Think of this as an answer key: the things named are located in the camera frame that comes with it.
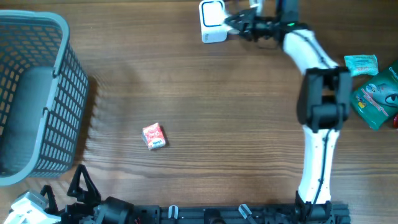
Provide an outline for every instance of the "wooden surface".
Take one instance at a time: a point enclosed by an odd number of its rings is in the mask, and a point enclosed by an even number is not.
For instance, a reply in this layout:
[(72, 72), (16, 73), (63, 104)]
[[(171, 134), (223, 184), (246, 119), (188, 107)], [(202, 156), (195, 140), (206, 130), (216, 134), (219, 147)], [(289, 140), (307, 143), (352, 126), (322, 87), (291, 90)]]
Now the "wooden surface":
[[(274, 3), (267, 0), (270, 13)], [(162, 206), (294, 201), (303, 167), (295, 115), (301, 76), (281, 50), (235, 37), (203, 44), (197, 2), (5, 7), (52, 11), (69, 22), (90, 76), (75, 164), (87, 166), (103, 199)], [(353, 54), (376, 54), (381, 68), (397, 59), (397, 1), (311, 0), (300, 8), (340, 64)], [(141, 129), (154, 122), (170, 145), (148, 151)], [(396, 223), (397, 137), (387, 125), (370, 130), (353, 111), (345, 123), (331, 193), (349, 204), (353, 223)], [(66, 191), (73, 172), (0, 189), (0, 220), (20, 193), (44, 184), (61, 208), (72, 203)]]

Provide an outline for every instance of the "perforated basket side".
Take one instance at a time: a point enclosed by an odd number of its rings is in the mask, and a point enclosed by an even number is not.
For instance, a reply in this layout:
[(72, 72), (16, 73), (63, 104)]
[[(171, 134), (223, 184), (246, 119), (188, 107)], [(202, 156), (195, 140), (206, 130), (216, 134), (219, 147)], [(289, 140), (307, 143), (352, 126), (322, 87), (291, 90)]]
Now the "perforated basket side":
[(87, 74), (68, 44), (39, 161), (30, 176), (57, 177), (71, 168), (88, 88)]

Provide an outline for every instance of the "teal basket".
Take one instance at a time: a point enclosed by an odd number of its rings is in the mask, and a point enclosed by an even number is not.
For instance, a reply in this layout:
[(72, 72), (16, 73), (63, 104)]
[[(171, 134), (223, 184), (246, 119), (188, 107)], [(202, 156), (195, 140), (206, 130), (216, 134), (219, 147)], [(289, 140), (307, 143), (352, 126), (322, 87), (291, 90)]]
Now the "teal basket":
[(61, 16), (0, 10), (0, 186), (71, 168), (88, 88)]

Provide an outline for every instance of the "black metal base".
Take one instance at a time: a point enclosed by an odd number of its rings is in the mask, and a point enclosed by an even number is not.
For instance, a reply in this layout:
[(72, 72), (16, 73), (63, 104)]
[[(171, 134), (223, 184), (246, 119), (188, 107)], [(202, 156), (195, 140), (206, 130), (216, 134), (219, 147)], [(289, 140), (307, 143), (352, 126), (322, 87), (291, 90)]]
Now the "black metal base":
[[(294, 204), (266, 205), (249, 207), (253, 220), (257, 224), (296, 224)], [(208, 209), (220, 211), (226, 224), (249, 224), (238, 211), (238, 207), (179, 207), (178, 219), (169, 219), (169, 208), (159, 206), (135, 206), (134, 218), (139, 218), (141, 224), (204, 224), (205, 212)], [(332, 205), (330, 219), (324, 224), (350, 224), (347, 205)]]

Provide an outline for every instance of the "teal package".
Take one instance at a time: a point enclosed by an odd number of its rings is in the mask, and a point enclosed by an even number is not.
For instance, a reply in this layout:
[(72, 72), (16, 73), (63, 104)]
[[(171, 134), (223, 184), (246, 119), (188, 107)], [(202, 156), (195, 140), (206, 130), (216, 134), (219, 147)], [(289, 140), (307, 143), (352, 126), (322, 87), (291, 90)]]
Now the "teal package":
[(398, 113), (398, 60), (351, 95), (359, 115), (377, 130)]

